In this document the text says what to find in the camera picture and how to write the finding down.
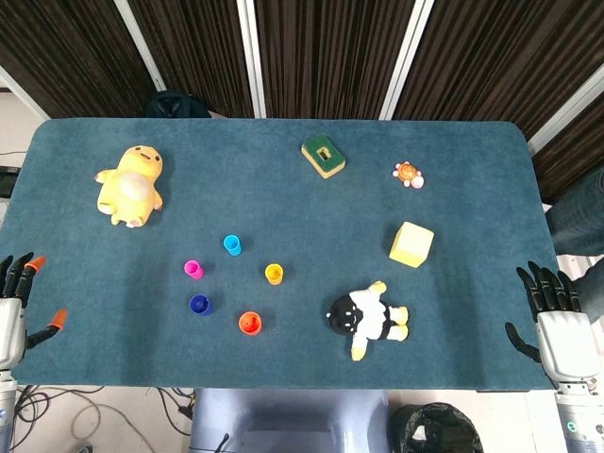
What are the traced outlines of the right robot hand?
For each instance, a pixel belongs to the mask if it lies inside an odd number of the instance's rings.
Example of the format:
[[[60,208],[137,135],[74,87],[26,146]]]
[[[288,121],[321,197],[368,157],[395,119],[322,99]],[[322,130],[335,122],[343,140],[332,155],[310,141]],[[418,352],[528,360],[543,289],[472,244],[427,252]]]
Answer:
[[[600,360],[575,283],[565,272],[553,273],[533,261],[528,269],[518,267],[516,274],[527,294],[538,344],[526,343],[515,325],[507,322],[505,330],[513,348],[541,365],[558,393],[594,394]]]

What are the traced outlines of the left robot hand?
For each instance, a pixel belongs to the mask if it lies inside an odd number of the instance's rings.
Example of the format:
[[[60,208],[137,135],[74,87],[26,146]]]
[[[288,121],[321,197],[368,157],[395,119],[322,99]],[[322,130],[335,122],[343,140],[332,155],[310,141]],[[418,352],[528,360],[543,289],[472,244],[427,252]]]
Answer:
[[[45,263],[45,256],[35,258],[33,252],[17,260],[9,255],[0,261],[0,374],[15,368],[28,349],[61,331],[68,319],[68,311],[60,309],[45,328],[26,333],[25,310],[33,278]]]

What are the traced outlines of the person in blue jeans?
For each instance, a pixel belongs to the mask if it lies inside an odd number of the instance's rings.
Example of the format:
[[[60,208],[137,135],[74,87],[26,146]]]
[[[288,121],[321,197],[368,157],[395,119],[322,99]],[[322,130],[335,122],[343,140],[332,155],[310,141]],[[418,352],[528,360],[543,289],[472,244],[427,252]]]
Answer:
[[[546,213],[557,255],[598,257],[574,281],[591,323],[604,316],[604,165],[569,189]]]

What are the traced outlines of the black floor device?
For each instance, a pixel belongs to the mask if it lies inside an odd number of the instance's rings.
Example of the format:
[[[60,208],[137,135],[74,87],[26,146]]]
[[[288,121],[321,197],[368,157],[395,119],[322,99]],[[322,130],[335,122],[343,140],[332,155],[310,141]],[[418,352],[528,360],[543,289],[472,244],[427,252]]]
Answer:
[[[20,167],[0,165],[0,198],[11,198],[20,170]]]

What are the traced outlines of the black trash bin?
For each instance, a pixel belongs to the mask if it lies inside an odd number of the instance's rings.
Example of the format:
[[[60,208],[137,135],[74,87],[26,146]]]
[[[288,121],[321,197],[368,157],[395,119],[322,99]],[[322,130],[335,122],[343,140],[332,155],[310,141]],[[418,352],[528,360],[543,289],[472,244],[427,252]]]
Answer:
[[[484,453],[473,422],[444,402],[398,408],[390,434],[394,453]]]

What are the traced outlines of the yellow foam cube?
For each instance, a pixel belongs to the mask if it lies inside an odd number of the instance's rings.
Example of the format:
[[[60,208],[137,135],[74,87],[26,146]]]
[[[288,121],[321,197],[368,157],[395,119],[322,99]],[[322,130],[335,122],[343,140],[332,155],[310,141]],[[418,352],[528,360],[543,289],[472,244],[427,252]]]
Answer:
[[[434,233],[422,226],[404,222],[397,231],[389,258],[412,268],[418,268],[428,258]]]

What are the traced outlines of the yellow duck plush toy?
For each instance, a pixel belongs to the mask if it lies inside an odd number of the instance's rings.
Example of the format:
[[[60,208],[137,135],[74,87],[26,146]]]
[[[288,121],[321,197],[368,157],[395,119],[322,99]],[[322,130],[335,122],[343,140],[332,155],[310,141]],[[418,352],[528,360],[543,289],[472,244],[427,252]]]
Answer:
[[[162,210],[163,199],[155,187],[163,168],[159,151],[149,145],[128,148],[114,169],[97,173],[101,185],[96,207],[117,226],[143,227],[154,210]]]

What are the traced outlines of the black and white plush doll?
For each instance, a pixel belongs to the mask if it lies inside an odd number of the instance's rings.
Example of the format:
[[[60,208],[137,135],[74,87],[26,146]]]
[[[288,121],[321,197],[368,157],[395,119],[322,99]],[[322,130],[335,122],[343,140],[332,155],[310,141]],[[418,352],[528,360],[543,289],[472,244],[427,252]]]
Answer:
[[[361,361],[370,341],[404,342],[409,336],[409,311],[405,306],[389,306],[380,298],[387,291],[379,280],[368,288],[338,297],[326,313],[330,328],[351,337],[351,358]]]

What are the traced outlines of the orange turtle toy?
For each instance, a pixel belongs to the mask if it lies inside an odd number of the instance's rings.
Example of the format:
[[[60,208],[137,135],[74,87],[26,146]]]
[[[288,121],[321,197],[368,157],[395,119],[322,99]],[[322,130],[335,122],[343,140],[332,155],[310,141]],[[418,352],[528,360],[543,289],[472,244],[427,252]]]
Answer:
[[[405,188],[421,189],[425,184],[423,173],[409,161],[397,163],[392,171],[392,176],[398,179]]]

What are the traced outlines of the orange plastic cup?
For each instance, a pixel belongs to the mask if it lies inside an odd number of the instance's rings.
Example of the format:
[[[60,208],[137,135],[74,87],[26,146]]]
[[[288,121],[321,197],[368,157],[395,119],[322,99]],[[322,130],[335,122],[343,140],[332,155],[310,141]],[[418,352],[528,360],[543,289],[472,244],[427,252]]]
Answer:
[[[239,330],[248,336],[256,336],[262,330],[262,319],[255,311],[244,312],[238,321]]]

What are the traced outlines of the black chair back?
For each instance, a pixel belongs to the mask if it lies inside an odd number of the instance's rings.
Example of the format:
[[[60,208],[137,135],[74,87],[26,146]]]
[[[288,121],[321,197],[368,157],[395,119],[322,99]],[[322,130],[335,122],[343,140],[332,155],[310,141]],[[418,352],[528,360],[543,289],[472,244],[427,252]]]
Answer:
[[[199,98],[180,91],[161,91],[148,101],[144,116],[146,118],[210,118],[210,112]]]

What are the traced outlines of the blue-grey robot torso base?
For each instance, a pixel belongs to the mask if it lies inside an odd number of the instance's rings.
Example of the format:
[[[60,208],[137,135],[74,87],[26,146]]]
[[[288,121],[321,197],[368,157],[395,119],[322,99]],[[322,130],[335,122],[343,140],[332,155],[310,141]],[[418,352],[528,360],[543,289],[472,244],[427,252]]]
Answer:
[[[379,390],[199,388],[189,453],[393,453]]]

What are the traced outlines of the teal table mat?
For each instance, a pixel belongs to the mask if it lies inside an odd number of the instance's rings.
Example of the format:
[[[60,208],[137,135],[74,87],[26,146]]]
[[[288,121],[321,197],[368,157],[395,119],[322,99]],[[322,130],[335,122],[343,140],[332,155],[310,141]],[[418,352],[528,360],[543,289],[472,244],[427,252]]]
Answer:
[[[323,179],[301,152],[326,135],[345,167]],[[114,226],[97,173],[156,148],[163,199],[146,224]],[[409,161],[421,189],[392,176]],[[404,222],[434,233],[412,268],[389,258]],[[240,256],[223,247],[237,235]],[[480,389],[549,383],[504,325],[536,339],[516,268],[557,265],[527,142],[507,122],[72,118],[35,132],[0,226],[0,260],[45,256],[30,330],[64,329],[14,372],[23,384],[231,388]],[[196,280],[183,269],[197,260]],[[279,285],[264,270],[283,268]],[[404,342],[370,341],[361,361],[326,313],[383,281],[409,311]],[[206,295],[212,313],[190,310]],[[257,312],[262,330],[243,334]]]

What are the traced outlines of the green and yellow sponge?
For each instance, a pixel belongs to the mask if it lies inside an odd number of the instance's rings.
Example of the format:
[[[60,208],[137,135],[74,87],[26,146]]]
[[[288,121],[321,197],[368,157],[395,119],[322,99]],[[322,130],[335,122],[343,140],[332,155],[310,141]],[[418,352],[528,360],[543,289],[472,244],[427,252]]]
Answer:
[[[303,142],[301,152],[323,179],[336,175],[346,164],[344,155],[326,135]]]

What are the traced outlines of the white partition post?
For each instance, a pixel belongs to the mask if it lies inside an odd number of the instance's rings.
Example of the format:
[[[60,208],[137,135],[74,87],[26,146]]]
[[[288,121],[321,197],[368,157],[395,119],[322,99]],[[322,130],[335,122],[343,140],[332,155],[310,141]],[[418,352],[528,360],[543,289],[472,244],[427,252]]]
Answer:
[[[435,0],[414,0],[403,41],[400,45],[392,76],[378,116],[391,121],[411,70],[417,48],[422,40]]]
[[[0,82],[8,88],[16,97],[35,113],[44,122],[50,119],[50,116],[39,106],[39,104],[26,92],[26,90],[0,65]]]
[[[143,36],[138,21],[128,3],[128,0],[113,0],[115,7],[117,8],[126,29],[134,42],[138,53],[143,61],[143,64],[149,74],[154,87],[157,92],[166,90],[163,77],[160,74],[159,68],[152,56],[152,53],[147,45],[147,42]]]
[[[530,154],[537,155],[602,93],[604,93],[604,63],[530,137],[528,140]]]
[[[237,0],[237,10],[254,117],[266,119],[255,0]]]

